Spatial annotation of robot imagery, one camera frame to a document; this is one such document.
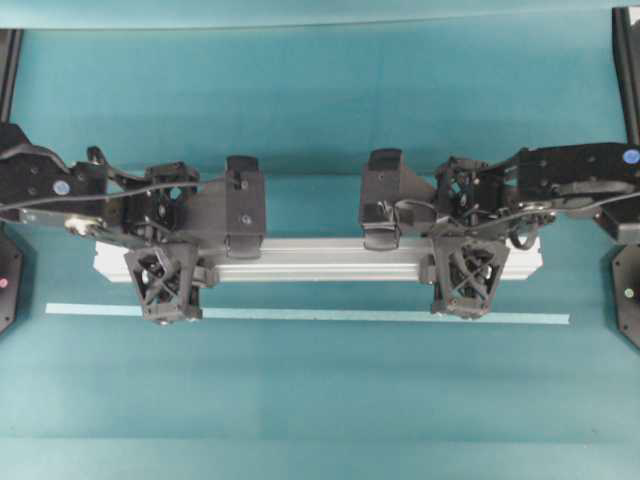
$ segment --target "white strip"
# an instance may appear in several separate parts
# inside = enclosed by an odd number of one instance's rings
[[[92,305],[83,303],[47,303],[45,313],[54,315],[99,315],[140,317],[140,307],[130,305]],[[307,310],[279,308],[205,308],[204,318],[237,320],[329,320],[368,322],[500,323],[519,325],[569,325],[564,313],[498,313],[477,320],[449,315],[397,310]]]

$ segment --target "wire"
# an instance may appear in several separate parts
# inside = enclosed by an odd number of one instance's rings
[[[640,192],[626,193],[624,195],[617,195],[611,198],[605,198],[604,200],[598,200],[597,202],[591,202],[587,205],[583,205],[582,207],[551,207],[551,208],[543,208],[540,210],[527,210],[523,212],[513,213],[511,215],[507,215],[505,217],[498,218],[496,220],[492,220],[490,222],[481,223],[479,225],[468,227],[467,231],[475,231],[483,228],[493,227],[495,225],[499,225],[504,222],[510,222],[511,220],[515,220],[517,218],[526,217],[529,215],[541,215],[546,213],[578,213],[578,212],[586,212],[589,210],[593,210],[594,208],[601,207],[602,205],[606,205],[607,203],[620,202],[622,200],[629,200],[631,198],[640,197]]]
[[[47,203],[66,203],[66,202],[95,202],[100,200],[111,200],[114,198],[132,197],[134,195],[142,195],[153,190],[165,190],[167,188],[188,188],[188,187],[203,187],[216,182],[224,181],[223,178],[214,178],[213,180],[206,180],[201,182],[167,182],[157,183],[149,185],[147,187],[136,188],[133,190],[126,190],[124,192],[115,193],[101,193],[98,195],[75,195],[75,196],[56,196],[45,198],[34,198],[33,200],[24,200],[22,202],[8,203],[6,205],[0,205],[0,212],[6,210],[15,210],[17,208],[28,208],[36,205],[43,205]]]

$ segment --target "blue dot marker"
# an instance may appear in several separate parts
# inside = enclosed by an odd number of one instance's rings
[[[622,159],[629,165],[635,165],[640,162],[640,152],[635,148],[632,148],[622,154]]]

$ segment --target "teal table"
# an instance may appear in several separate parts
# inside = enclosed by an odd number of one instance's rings
[[[522,146],[625,140],[610,12],[552,10],[28,31],[12,119],[68,163],[98,144],[123,168],[185,160],[212,175],[229,154],[255,155],[270,235],[357,236],[357,175],[374,148],[401,147],[426,174],[449,154],[499,161]],[[589,222],[546,229],[545,266],[503,283],[495,302],[514,318],[569,314],[568,325],[159,328],[49,315],[53,302],[136,299],[93,270],[91,242],[10,234],[27,268],[19,319],[0,338],[0,478],[640,477],[640,356],[615,328],[615,248]],[[203,303],[393,320],[431,295],[414,284],[223,284]]]

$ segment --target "aluminum extrusion bar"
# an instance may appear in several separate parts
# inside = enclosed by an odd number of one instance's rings
[[[112,282],[130,282],[126,249],[96,243],[94,268]],[[417,282],[430,241],[403,237],[396,250],[367,250],[362,238],[265,238],[260,258],[214,253],[221,282]],[[539,240],[531,250],[511,249],[503,278],[525,280],[542,266]]]

